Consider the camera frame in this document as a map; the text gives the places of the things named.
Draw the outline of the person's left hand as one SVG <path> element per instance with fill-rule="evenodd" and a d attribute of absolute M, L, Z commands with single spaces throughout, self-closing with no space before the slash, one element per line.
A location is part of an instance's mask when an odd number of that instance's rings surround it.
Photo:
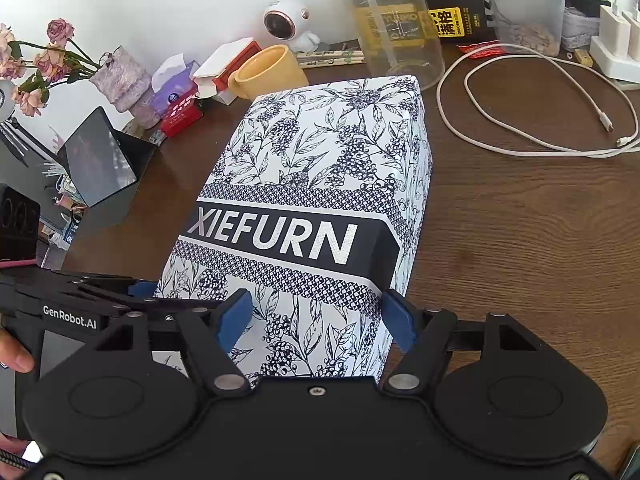
<path fill-rule="evenodd" d="M 0 361 L 19 373 L 29 373 L 35 366 L 30 353 L 6 330 L 0 330 Z"/>

